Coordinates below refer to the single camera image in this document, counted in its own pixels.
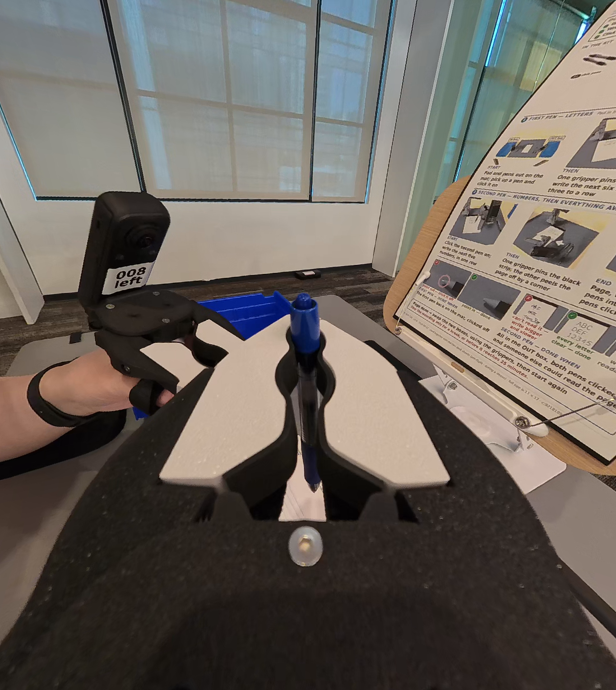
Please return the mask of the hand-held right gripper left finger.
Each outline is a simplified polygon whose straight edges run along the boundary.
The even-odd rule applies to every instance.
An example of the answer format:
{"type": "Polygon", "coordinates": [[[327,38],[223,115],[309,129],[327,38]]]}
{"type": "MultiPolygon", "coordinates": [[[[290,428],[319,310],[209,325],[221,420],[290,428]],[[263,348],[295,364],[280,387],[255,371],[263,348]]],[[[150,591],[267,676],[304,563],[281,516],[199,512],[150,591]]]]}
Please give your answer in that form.
{"type": "Polygon", "coordinates": [[[159,478],[238,493],[254,516],[278,516],[296,467],[290,317],[233,349],[200,394],[159,478]]]}

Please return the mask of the white lined legal notepad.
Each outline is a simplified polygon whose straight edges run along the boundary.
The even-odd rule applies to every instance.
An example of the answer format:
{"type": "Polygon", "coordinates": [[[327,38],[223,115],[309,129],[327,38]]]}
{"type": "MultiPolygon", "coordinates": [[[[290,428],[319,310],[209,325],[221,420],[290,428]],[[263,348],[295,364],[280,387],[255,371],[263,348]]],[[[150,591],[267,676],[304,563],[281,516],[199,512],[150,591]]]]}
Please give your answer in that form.
{"type": "Polygon", "coordinates": [[[324,494],[320,485],[312,491],[303,474],[293,475],[287,482],[280,522],[326,522],[324,494]]]}

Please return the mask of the glass wall window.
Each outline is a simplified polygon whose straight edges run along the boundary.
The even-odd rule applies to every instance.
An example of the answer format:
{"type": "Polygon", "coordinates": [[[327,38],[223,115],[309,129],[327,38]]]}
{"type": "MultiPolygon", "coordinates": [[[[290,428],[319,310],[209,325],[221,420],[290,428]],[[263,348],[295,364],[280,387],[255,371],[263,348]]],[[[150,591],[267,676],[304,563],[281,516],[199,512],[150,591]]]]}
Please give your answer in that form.
{"type": "Polygon", "coordinates": [[[391,1],[0,1],[38,201],[363,203],[391,1]]]}

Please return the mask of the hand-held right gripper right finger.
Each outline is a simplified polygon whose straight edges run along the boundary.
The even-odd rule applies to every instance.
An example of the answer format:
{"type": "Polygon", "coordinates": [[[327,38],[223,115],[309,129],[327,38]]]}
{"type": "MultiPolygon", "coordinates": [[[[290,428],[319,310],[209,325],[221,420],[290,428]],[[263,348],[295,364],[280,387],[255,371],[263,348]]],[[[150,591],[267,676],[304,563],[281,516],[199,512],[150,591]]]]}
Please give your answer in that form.
{"type": "Polygon", "coordinates": [[[372,496],[418,522],[413,492],[450,475],[420,414],[419,378],[332,323],[321,321],[318,470],[329,522],[358,520],[372,496]]]}

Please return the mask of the green tinted glass panel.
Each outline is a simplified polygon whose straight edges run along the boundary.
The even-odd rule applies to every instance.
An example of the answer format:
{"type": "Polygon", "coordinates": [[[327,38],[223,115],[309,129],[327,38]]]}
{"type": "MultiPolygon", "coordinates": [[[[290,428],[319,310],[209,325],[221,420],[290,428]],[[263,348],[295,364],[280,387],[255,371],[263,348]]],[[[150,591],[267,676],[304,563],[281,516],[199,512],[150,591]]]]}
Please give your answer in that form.
{"type": "Polygon", "coordinates": [[[456,1],[460,74],[437,190],[470,175],[511,118],[584,34],[592,1],[456,1]]]}

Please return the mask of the blue plastic bin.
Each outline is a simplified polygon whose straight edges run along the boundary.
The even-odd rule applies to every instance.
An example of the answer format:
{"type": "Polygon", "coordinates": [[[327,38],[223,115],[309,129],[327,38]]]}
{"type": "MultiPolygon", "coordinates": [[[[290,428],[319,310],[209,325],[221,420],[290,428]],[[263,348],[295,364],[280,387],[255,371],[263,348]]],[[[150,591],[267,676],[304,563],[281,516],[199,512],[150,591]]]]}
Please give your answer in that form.
{"type": "MultiPolygon", "coordinates": [[[[159,342],[183,342],[201,364],[216,367],[228,354],[222,351],[220,355],[198,355],[200,322],[211,319],[248,340],[288,315],[288,301],[278,293],[269,297],[258,293],[200,303],[171,290],[150,290],[145,297],[138,298],[135,306],[128,307],[127,312],[129,322],[144,321],[144,325],[149,326],[148,331],[132,339],[129,363],[123,364],[123,369],[129,369],[129,375],[139,378],[144,362],[140,350],[145,346],[159,342]]],[[[134,392],[131,400],[134,407],[153,413],[156,395],[167,390],[155,382],[146,382],[150,386],[148,392],[134,392]]]]}

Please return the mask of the blue retractable pen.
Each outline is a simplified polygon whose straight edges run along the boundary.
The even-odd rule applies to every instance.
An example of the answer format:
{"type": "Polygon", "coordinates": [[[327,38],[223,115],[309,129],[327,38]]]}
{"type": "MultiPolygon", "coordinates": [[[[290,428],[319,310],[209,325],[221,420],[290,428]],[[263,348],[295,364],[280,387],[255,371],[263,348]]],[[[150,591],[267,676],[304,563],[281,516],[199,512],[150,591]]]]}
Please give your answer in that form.
{"type": "Polygon", "coordinates": [[[300,293],[291,304],[290,316],[298,372],[297,401],[304,479],[315,493],[321,484],[316,447],[320,403],[317,371],[320,351],[318,304],[308,293],[300,293]]]}

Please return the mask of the person's left hand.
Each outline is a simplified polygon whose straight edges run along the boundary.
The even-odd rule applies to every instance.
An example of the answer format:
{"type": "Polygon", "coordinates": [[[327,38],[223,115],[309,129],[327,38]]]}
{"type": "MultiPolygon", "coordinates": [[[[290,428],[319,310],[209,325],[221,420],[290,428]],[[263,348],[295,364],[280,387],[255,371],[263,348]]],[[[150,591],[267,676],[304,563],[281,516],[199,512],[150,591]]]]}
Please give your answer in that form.
{"type": "Polygon", "coordinates": [[[45,373],[39,393],[63,413],[86,417],[131,407],[130,393],[139,382],[116,371],[107,353],[97,349],[45,373]]]}

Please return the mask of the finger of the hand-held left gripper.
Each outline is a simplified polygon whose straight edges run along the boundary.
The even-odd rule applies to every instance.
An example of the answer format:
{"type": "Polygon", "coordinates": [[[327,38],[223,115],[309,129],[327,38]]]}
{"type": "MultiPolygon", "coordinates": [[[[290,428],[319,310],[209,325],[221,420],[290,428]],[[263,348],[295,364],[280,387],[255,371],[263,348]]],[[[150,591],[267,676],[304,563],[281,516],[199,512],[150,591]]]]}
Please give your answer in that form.
{"type": "Polygon", "coordinates": [[[151,381],[173,394],[181,392],[191,381],[203,373],[212,373],[192,351],[179,341],[153,343],[140,350],[144,362],[139,373],[141,380],[151,381]]]}
{"type": "Polygon", "coordinates": [[[231,353],[245,344],[237,332],[208,319],[198,324],[198,355],[220,355],[231,353]]]}

